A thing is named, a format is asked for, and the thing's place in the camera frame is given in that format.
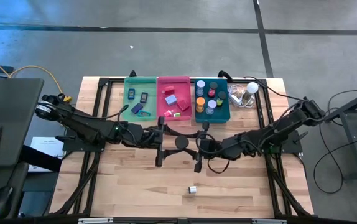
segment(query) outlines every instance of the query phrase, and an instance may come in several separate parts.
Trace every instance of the gray floor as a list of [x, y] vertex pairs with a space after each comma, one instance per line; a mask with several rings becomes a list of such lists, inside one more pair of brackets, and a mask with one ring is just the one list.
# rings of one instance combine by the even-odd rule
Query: gray floor
[[[266, 29], [357, 30], [357, 0], [259, 3]], [[251, 0], [0, 0], [0, 24], [257, 28]], [[325, 109], [333, 94], [357, 88], [357, 35], [266, 35], [266, 39], [274, 76], [284, 78], [288, 94], [308, 96]], [[84, 75], [129, 75], [131, 70], [145, 76], [215, 76], [226, 70], [235, 77], [266, 77], [258, 34], [0, 30], [0, 63], [48, 68], [72, 96], [77, 96]], [[57, 93], [41, 71], [26, 70], [18, 77], [42, 77], [43, 93]], [[339, 96], [333, 106], [356, 95]], [[300, 130], [309, 131], [302, 144], [315, 214], [357, 220], [357, 181], [346, 182], [334, 195], [319, 191], [312, 169], [326, 150], [318, 128]], [[346, 143], [339, 127], [323, 124], [322, 131], [331, 149]], [[34, 118], [26, 143], [32, 136], [62, 133], [58, 124]], [[336, 155], [343, 172], [350, 173], [354, 159], [348, 149]], [[339, 185], [330, 158], [317, 169], [317, 181], [326, 190]]]

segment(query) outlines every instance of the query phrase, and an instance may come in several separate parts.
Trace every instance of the blue object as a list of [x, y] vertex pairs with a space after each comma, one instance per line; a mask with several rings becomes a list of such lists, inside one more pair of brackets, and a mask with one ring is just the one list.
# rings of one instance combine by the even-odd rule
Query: blue object
[[[228, 92], [227, 92], [227, 80], [225, 79], [197, 79], [195, 80], [195, 83], [197, 83], [197, 81], [199, 80], [203, 80], [205, 81], [205, 86], [209, 86], [209, 84], [211, 82], [216, 82], [218, 84], [218, 87], [216, 89], [216, 93], [223, 91], [227, 94], [228, 96]], [[195, 101], [197, 100], [198, 97], [204, 97], [205, 99], [210, 99], [210, 100], [216, 100], [217, 99], [217, 95], [215, 94], [215, 97], [210, 99], [208, 97], [208, 91], [203, 91], [203, 95], [202, 96], [197, 96], [195, 94]], [[206, 110], [204, 110], [203, 113], [195, 113], [195, 122], [197, 123], [203, 123], [204, 121], [209, 121], [209, 123], [215, 123], [215, 124], [222, 124], [227, 122], [228, 120], [230, 120], [231, 115], [230, 115], [230, 103], [228, 101], [229, 97], [226, 97], [223, 100], [223, 104], [222, 106], [216, 107], [213, 110], [213, 114], [208, 115], [206, 114]]]
[[138, 116], [151, 116], [151, 113], [148, 111], [140, 110]]
[[141, 105], [141, 103], [138, 103], [133, 108], [131, 108], [131, 111], [134, 114], [137, 114], [139, 112], [139, 110], [141, 110], [141, 109], [142, 109], [142, 105]]
[[129, 91], [128, 91], [127, 98], [128, 98], [129, 100], [133, 100], [135, 94], [136, 94], [136, 90], [133, 89], [133, 88], [131, 88], [131, 89], [129, 89]]
[[177, 103], [177, 98], [174, 94], [166, 97], [165, 100], [169, 106], [172, 106], [173, 104]]
[[147, 103], [148, 93], [141, 93], [140, 103]]

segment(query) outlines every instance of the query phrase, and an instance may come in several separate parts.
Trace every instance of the paper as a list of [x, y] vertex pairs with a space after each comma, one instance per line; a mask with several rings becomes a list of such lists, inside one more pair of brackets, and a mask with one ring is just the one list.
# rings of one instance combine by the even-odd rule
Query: paper
[[[30, 144], [31, 148], [34, 148], [40, 152], [46, 153], [50, 156], [62, 158], [64, 143], [57, 140], [55, 137], [33, 137]], [[48, 169], [30, 165], [28, 172], [51, 172]]]

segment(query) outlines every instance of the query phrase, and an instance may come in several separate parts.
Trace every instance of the wooden tabletop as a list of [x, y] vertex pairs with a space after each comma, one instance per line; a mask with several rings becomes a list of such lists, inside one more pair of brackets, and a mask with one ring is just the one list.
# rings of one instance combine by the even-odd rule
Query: wooden tabletop
[[[76, 108], [92, 114], [98, 79], [99, 77], [83, 77]], [[275, 91], [285, 93], [282, 79], [269, 78], [267, 83]], [[271, 91], [269, 94], [273, 115], [278, 118], [288, 107], [288, 101]], [[108, 114], [118, 112], [122, 103], [123, 83], [114, 83]], [[233, 105], [230, 107], [231, 119], [227, 123], [210, 125], [209, 133], [216, 140], [259, 129], [255, 108], [237, 108]], [[262, 107], [266, 114], [263, 97]], [[103, 103], [100, 105], [99, 116], [102, 110]], [[139, 124], [148, 127], [155, 126], [156, 122]], [[169, 126], [181, 133], [194, 133], [201, 129], [202, 124], [196, 123], [193, 117], [190, 121], [171, 121]], [[173, 136], [165, 136], [164, 148], [173, 149], [174, 139]], [[197, 148], [192, 139], [188, 148]], [[58, 210], [76, 188], [83, 155], [82, 152], [74, 152], [62, 162], [50, 212]], [[242, 156], [231, 162], [226, 172], [218, 175], [207, 168], [206, 161], [203, 162], [201, 173], [194, 173], [195, 161], [186, 153], [166, 158], [161, 168], [155, 167], [155, 156], [156, 151], [152, 149], [133, 149], [121, 144], [108, 144], [101, 155], [91, 215], [220, 218], [274, 216], [264, 157]], [[290, 154], [282, 155], [282, 162], [288, 188], [301, 205], [313, 213], [301, 163]], [[226, 163], [224, 159], [213, 159], [210, 162], [216, 170], [222, 170]], [[198, 191], [195, 195], [190, 195], [188, 187], [193, 185], [197, 186]], [[284, 212], [282, 193], [278, 186], [276, 187], [280, 209]], [[86, 196], [87, 187], [83, 194], [81, 210], [84, 208]]]

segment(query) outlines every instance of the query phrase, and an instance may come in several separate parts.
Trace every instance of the small bottle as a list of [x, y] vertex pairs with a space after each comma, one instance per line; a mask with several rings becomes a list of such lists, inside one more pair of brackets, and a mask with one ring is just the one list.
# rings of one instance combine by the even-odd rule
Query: small bottle
[[205, 81], [197, 81], [197, 96], [203, 96], [203, 87], [205, 87]]
[[205, 105], [204, 97], [198, 97], [197, 98], [197, 108], [196, 108], [196, 111], [198, 113], [202, 113], [203, 112], [203, 105]]
[[216, 82], [211, 82], [209, 84], [209, 93], [208, 93], [208, 96], [210, 98], [214, 98], [215, 97], [215, 93], [216, 93], [216, 89], [217, 89], [217, 83]]
[[225, 92], [223, 92], [223, 91], [218, 92], [217, 100], [216, 100], [217, 106], [222, 106], [226, 97], [227, 97], [227, 94]]
[[168, 118], [170, 116], [173, 116], [173, 110], [168, 110], [164, 113], [165, 118]]
[[208, 108], [206, 109], [206, 114], [212, 115], [214, 110], [216, 108], [216, 101], [214, 100], [209, 100], [208, 102]]
[[259, 91], [259, 85], [255, 82], [251, 82], [246, 86], [246, 91], [244, 95], [242, 96], [242, 104], [243, 105], [248, 105], [250, 106], [253, 104], [253, 102], [250, 102], [252, 100], [253, 94], [257, 93]]

